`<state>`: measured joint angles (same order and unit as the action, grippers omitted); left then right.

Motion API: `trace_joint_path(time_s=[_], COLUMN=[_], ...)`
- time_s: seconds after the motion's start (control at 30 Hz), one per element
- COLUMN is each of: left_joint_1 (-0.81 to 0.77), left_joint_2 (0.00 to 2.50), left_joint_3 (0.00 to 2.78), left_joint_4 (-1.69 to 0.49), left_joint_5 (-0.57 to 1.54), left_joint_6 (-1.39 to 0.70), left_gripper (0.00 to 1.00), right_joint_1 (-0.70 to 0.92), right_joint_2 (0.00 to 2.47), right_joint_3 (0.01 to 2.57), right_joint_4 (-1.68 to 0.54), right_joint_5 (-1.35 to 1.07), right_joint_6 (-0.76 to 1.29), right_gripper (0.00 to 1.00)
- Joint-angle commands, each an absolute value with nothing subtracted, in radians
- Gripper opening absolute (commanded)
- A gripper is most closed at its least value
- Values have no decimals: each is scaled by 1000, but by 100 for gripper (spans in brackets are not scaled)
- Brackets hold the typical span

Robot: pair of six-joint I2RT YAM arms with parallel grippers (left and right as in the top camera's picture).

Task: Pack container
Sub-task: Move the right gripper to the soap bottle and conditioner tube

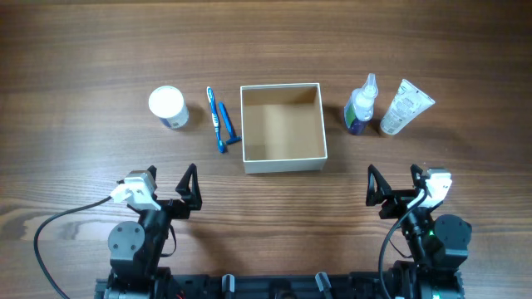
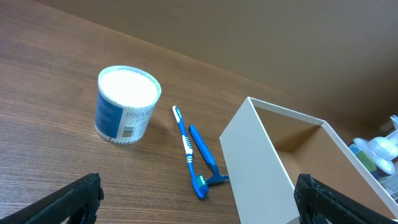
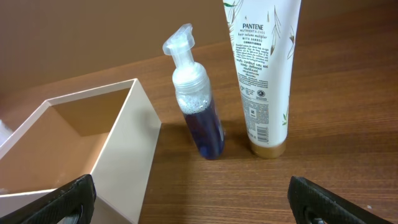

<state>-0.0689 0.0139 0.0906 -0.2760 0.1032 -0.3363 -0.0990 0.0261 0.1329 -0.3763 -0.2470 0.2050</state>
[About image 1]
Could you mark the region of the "blue white toothbrush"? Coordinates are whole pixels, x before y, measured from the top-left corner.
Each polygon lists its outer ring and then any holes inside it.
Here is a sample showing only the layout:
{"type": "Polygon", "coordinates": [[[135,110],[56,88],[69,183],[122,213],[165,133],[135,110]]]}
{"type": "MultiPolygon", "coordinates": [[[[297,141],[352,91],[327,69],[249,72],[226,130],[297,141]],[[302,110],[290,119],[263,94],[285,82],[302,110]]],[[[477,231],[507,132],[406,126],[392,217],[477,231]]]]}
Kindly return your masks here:
{"type": "Polygon", "coordinates": [[[218,151],[221,154],[223,154],[223,153],[226,152],[226,145],[222,141],[222,138],[221,138],[219,114],[218,114],[218,111],[217,111],[217,106],[216,106],[216,101],[215,101],[215,97],[214,97],[214,92],[213,92],[213,90],[212,90],[212,88],[210,86],[206,87],[206,94],[207,94],[207,99],[209,101],[209,106],[210,106],[210,109],[211,109],[211,118],[212,118],[212,121],[213,121],[215,135],[216,135],[216,139],[217,139],[217,148],[218,148],[218,151]]]}

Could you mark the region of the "white squeeze tube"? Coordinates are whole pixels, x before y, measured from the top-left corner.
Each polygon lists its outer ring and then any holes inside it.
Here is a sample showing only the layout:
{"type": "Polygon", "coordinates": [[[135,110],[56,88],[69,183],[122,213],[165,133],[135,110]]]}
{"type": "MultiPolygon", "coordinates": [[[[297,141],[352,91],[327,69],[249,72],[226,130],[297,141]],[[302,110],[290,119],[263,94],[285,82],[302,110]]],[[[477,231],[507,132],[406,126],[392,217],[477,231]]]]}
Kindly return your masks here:
{"type": "Polygon", "coordinates": [[[403,79],[391,105],[382,117],[379,129],[386,136],[396,135],[435,103],[424,91],[403,79]]]}

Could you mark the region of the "clear spray bottle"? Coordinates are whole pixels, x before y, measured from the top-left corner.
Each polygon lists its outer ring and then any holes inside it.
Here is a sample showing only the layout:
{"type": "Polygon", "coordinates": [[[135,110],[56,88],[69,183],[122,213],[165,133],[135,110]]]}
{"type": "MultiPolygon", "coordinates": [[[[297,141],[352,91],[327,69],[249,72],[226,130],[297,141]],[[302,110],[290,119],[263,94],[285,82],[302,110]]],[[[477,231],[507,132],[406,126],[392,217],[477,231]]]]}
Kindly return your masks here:
{"type": "Polygon", "coordinates": [[[361,135],[373,117],[375,99],[378,96],[377,78],[370,73],[360,88],[352,91],[344,107],[344,122],[352,135],[361,135]]]}

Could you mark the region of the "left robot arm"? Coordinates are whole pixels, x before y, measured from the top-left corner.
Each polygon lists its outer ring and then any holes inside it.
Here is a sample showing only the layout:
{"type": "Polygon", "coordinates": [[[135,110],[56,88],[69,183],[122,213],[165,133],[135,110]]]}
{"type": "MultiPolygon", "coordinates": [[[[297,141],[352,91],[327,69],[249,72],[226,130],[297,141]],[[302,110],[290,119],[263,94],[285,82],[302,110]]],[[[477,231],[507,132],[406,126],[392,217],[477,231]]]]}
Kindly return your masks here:
{"type": "Polygon", "coordinates": [[[202,207],[197,167],[191,164],[175,187],[179,199],[159,200],[155,194],[157,168],[134,170],[111,192],[116,203],[126,202],[139,219],[117,224],[108,237],[111,272],[95,287],[95,297],[184,298],[185,291],[168,267],[159,261],[168,237],[175,236],[171,222],[187,219],[202,207]]]}

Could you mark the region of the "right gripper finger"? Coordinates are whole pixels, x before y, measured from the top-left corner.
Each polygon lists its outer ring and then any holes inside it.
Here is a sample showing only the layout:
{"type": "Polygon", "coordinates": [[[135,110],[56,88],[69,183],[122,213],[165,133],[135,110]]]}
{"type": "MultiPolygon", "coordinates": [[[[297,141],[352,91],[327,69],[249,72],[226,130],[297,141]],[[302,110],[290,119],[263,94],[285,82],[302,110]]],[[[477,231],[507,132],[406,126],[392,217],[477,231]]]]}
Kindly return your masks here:
{"type": "Polygon", "coordinates": [[[410,171],[411,171],[413,185],[415,187],[423,187],[424,186],[423,169],[419,167],[417,164],[413,164],[410,167],[410,171]]]}
{"type": "Polygon", "coordinates": [[[383,203],[392,196],[392,188],[378,169],[370,164],[367,169],[368,185],[366,205],[375,206],[383,203]]]}

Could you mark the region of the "blue disposable razor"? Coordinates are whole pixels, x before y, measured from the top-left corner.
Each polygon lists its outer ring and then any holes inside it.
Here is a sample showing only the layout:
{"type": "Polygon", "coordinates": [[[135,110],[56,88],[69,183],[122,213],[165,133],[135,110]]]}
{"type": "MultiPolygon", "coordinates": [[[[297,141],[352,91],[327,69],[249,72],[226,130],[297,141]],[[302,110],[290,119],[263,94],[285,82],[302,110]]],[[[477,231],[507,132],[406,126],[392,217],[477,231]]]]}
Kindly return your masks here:
{"type": "Polygon", "coordinates": [[[218,103],[222,118],[224,120],[225,128],[229,133],[229,138],[226,140],[227,145],[231,145],[241,141],[241,137],[236,134],[236,130],[232,124],[232,121],[229,117],[229,113],[223,102],[218,103]]]}

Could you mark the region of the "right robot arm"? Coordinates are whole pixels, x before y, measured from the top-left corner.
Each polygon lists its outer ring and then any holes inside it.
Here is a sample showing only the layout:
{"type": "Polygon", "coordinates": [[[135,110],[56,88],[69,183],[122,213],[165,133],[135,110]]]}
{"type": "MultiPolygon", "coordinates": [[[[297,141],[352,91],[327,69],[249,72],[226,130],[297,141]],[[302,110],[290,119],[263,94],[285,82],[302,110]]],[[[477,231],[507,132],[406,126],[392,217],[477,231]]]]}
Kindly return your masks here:
{"type": "Polygon", "coordinates": [[[451,172],[416,164],[410,171],[413,188],[394,190],[376,166],[367,169],[366,205],[379,205],[379,217],[395,221],[379,251],[378,293],[382,298],[463,298],[459,267],[469,255],[472,226],[454,214],[431,216],[451,188],[451,172]],[[398,229],[410,253],[385,270],[385,253],[398,229]]]}

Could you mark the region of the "white lidded round jar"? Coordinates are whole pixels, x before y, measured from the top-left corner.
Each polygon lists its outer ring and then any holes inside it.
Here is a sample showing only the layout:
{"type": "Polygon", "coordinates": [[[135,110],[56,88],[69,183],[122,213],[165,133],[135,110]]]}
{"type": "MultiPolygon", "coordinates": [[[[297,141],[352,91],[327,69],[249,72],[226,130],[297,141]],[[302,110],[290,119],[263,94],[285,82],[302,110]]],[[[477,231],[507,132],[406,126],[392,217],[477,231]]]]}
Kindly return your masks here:
{"type": "Polygon", "coordinates": [[[150,111],[166,127],[174,130],[188,123],[190,114],[181,91],[173,86],[161,86],[153,90],[148,100],[150,111]]]}

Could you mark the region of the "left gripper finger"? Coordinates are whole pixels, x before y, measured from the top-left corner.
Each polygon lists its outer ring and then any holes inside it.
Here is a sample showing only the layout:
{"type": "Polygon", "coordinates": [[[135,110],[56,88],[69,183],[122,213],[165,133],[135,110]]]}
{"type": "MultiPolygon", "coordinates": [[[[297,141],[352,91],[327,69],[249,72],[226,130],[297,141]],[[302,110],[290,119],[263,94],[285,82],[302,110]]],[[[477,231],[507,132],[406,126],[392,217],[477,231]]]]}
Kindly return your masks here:
{"type": "Polygon", "coordinates": [[[190,210],[201,210],[202,198],[199,187],[197,166],[190,164],[185,174],[175,187],[175,192],[190,210]]]}
{"type": "Polygon", "coordinates": [[[156,173],[157,173],[157,168],[154,166],[154,165],[151,165],[148,169],[147,169],[147,179],[146,179],[146,185],[148,186],[148,189],[151,191],[151,192],[155,192],[156,189],[157,189],[157,184],[156,184],[156,173]]]}

